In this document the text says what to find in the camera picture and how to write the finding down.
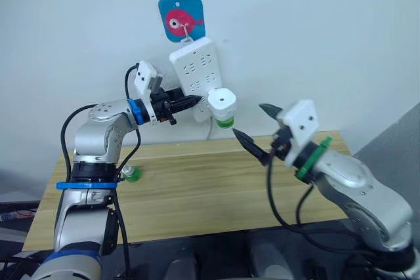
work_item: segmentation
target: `blue sticker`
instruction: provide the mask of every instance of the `blue sticker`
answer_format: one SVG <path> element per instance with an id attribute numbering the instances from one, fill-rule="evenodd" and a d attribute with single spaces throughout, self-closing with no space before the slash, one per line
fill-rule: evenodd
<path id="1" fill-rule="evenodd" d="M 168 40 L 181 42 L 185 31 L 193 40 L 205 36 L 201 0 L 159 0 L 159 11 Z"/>

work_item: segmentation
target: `gray panel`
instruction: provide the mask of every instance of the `gray panel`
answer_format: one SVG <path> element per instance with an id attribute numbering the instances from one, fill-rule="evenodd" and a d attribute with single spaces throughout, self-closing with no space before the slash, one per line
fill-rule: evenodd
<path id="1" fill-rule="evenodd" d="M 420 248 L 420 104 L 354 156 L 413 208 L 413 238 Z"/>

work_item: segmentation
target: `robotic arm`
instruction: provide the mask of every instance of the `robotic arm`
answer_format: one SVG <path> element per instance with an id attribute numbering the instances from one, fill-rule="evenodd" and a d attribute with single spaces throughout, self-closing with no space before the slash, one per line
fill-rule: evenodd
<path id="1" fill-rule="evenodd" d="M 413 211 L 407 202 L 378 182 L 361 161 L 329 150 L 330 138 L 320 145 L 311 141 L 318 128 L 312 101 L 302 100 L 285 110 L 270 104 L 260 107 L 280 126 L 272 143 L 275 156 L 296 167 L 299 180 L 315 183 L 346 213 L 365 247 L 376 254 L 374 260 L 366 257 L 376 273 L 391 279 L 420 279 L 420 256 L 411 238 Z M 245 133 L 234 133 L 262 165 L 268 164 L 269 153 Z"/>
<path id="2" fill-rule="evenodd" d="M 147 122 L 169 120 L 173 113 L 191 108 L 200 96 L 184 96 L 177 88 L 160 88 L 161 76 L 147 62 L 136 74 L 137 100 L 105 102 L 91 108 L 88 121 L 75 136 L 73 170 L 62 190 L 54 229 L 54 253 L 32 279 L 100 279 L 100 256 L 116 247 L 119 220 L 114 191 L 119 182 L 116 164 L 124 136 Z"/>

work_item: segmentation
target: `power strip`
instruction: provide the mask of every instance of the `power strip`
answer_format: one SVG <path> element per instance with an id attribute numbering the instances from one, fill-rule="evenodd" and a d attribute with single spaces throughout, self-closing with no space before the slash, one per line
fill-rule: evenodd
<path id="1" fill-rule="evenodd" d="M 193 107 L 194 119 L 201 123 L 212 116 L 207 102 L 210 90 L 222 87 L 216 46 L 202 37 L 169 55 L 185 95 L 203 96 Z"/>

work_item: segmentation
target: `wooden table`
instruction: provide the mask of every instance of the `wooden table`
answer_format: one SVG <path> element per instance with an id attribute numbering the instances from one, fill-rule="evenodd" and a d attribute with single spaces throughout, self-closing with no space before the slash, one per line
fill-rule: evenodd
<path id="1" fill-rule="evenodd" d="M 332 136 L 332 149 L 348 154 L 338 132 L 319 132 L 318 143 Z M 256 138 L 268 149 L 271 137 Z M 131 151 L 123 148 L 122 159 Z M 265 168 L 236 140 L 211 140 L 141 146 L 130 160 L 142 178 L 118 186 L 119 202 L 129 242 L 166 239 L 278 226 L 268 204 Z M 44 192 L 23 250 L 53 247 L 54 219 L 65 179 L 64 159 L 57 163 Z M 277 160 L 273 190 L 284 218 L 295 223 L 295 206 L 306 185 Z M 315 191 L 304 204 L 302 218 L 315 222 L 344 218 L 344 213 Z"/>

